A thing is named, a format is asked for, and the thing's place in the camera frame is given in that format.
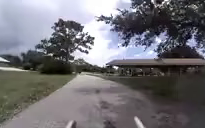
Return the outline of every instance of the treeline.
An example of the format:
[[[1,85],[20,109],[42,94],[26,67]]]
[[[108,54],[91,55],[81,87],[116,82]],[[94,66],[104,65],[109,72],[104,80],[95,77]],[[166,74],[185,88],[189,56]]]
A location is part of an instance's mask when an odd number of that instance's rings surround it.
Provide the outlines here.
[[[24,70],[40,71],[48,74],[63,74],[71,72],[107,72],[107,67],[100,67],[79,58],[69,63],[54,59],[36,50],[28,50],[20,55],[1,54],[1,57],[10,61],[11,66]]]

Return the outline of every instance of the grass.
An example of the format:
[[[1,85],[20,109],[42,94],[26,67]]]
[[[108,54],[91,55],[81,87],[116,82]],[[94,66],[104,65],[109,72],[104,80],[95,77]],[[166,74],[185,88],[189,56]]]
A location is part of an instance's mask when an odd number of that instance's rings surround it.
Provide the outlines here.
[[[119,76],[102,76],[95,75],[104,79],[115,81],[128,86],[134,90],[148,90],[155,96],[176,99],[175,85],[176,77],[172,76],[144,76],[144,77],[119,77]]]
[[[0,123],[48,96],[74,76],[0,71]]]
[[[156,98],[205,106],[205,74],[160,77],[94,76],[121,83],[134,90],[146,90]]]

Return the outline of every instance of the large tree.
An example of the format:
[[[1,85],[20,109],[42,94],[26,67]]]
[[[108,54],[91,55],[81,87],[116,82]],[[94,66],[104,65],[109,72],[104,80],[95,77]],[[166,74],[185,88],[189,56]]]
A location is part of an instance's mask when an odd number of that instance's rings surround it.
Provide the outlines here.
[[[102,15],[98,21],[112,26],[111,30],[124,40],[122,46],[133,41],[147,48],[163,33],[167,38],[158,45],[158,53],[186,45],[192,38],[194,47],[205,52],[205,0],[152,1],[131,0],[130,9],[118,9],[115,16]]]
[[[44,39],[36,46],[44,53],[54,58],[68,62],[73,60],[72,53],[76,50],[88,54],[94,44],[94,37],[83,32],[84,26],[75,21],[64,21],[59,19],[52,26],[54,32],[49,39]]]
[[[204,57],[196,51],[195,48],[190,46],[176,46],[168,51],[164,51],[158,54],[159,58],[201,58]]]

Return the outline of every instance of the bush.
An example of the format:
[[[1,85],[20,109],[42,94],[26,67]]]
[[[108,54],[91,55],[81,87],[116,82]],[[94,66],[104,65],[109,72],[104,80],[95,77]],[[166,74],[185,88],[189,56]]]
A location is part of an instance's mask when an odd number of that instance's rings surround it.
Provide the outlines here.
[[[59,60],[48,60],[40,67],[40,72],[44,74],[71,74],[71,64],[66,64]]]
[[[31,69],[31,64],[30,63],[23,64],[23,69],[24,70],[30,70]]]

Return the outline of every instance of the sky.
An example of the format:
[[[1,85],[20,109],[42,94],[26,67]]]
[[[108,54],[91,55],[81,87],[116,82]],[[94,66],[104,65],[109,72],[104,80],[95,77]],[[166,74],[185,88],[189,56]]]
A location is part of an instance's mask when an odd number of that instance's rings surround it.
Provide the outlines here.
[[[41,39],[50,37],[51,26],[58,18],[75,20],[84,31],[95,37],[89,54],[75,52],[76,58],[99,66],[113,59],[155,58],[153,47],[118,47],[121,40],[110,32],[110,26],[97,22],[95,16],[117,13],[116,8],[128,8],[130,0],[0,0],[0,54],[18,55]]]

